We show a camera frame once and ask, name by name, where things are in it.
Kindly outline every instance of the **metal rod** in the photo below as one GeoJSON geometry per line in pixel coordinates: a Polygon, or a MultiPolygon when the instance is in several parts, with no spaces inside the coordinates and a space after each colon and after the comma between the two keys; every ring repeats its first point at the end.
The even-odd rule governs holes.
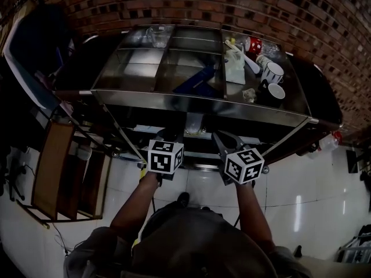
{"type": "Polygon", "coordinates": [[[343,248],[346,248],[346,247],[349,247],[349,246],[352,246],[353,243],[355,243],[357,241],[357,238],[354,237],[352,240],[350,240],[348,243],[346,243],[343,248]]]}
{"type": "Polygon", "coordinates": [[[290,138],[292,135],[294,135],[296,132],[298,132],[302,127],[304,127],[311,118],[306,118],[301,124],[299,124],[295,129],[293,129],[289,134],[284,136],[281,140],[279,140],[276,144],[274,144],[271,148],[263,152],[262,156],[264,157],[266,154],[270,153],[273,149],[276,147],[279,147],[282,143],[284,143],[288,138],[290,138]]]}
{"type": "Polygon", "coordinates": [[[143,163],[147,164],[147,161],[145,160],[145,158],[140,154],[140,152],[137,150],[137,148],[134,146],[134,144],[130,141],[130,139],[127,137],[127,135],[123,132],[122,128],[117,123],[117,121],[113,117],[112,113],[108,110],[107,106],[101,101],[101,99],[98,96],[98,94],[96,93],[96,91],[93,91],[93,95],[95,96],[98,103],[103,107],[103,110],[111,118],[113,125],[118,130],[121,137],[129,144],[129,146],[132,148],[132,150],[135,152],[135,154],[143,161],[143,163]]]}
{"type": "Polygon", "coordinates": [[[223,42],[223,30],[219,29],[220,35],[220,53],[221,53],[221,81],[223,82],[223,98],[228,100],[227,96],[227,77],[225,76],[225,65],[224,65],[224,42],[223,42]]]}

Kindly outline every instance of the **black mug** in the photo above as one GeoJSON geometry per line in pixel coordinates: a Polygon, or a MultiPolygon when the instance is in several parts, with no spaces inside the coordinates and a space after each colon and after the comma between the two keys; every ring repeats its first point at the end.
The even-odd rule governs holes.
{"type": "Polygon", "coordinates": [[[280,107],[286,96],[283,88],[276,83],[268,83],[266,79],[261,82],[258,90],[260,91],[258,103],[269,107],[280,107]]]}

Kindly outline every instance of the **white box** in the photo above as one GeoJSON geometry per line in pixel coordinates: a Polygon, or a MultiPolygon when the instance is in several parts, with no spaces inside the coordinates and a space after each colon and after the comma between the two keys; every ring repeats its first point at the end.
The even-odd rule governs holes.
{"type": "Polygon", "coordinates": [[[224,173],[240,184],[258,179],[263,169],[264,159],[256,148],[227,155],[224,173]]]}
{"type": "Polygon", "coordinates": [[[184,144],[150,140],[148,146],[148,171],[174,174],[183,162],[184,144]]]}

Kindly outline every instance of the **clear plastic bag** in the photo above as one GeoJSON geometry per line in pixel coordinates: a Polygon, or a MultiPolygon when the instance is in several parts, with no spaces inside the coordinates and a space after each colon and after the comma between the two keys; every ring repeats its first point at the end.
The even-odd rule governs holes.
{"type": "Polygon", "coordinates": [[[226,81],[245,84],[245,58],[242,52],[228,50],[224,57],[226,81]]]}

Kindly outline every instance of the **blue object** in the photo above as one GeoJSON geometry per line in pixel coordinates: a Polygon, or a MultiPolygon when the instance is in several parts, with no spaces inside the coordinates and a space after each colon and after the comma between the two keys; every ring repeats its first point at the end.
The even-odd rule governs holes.
{"type": "Polygon", "coordinates": [[[187,79],[180,86],[176,87],[173,92],[177,94],[190,94],[200,83],[206,82],[215,75],[214,66],[206,66],[204,69],[187,79]]]}
{"type": "Polygon", "coordinates": [[[211,98],[219,98],[221,95],[219,91],[214,89],[207,82],[202,82],[197,87],[195,87],[194,92],[196,92],[196,94],[199,96],[211,97],[211,98]]]}

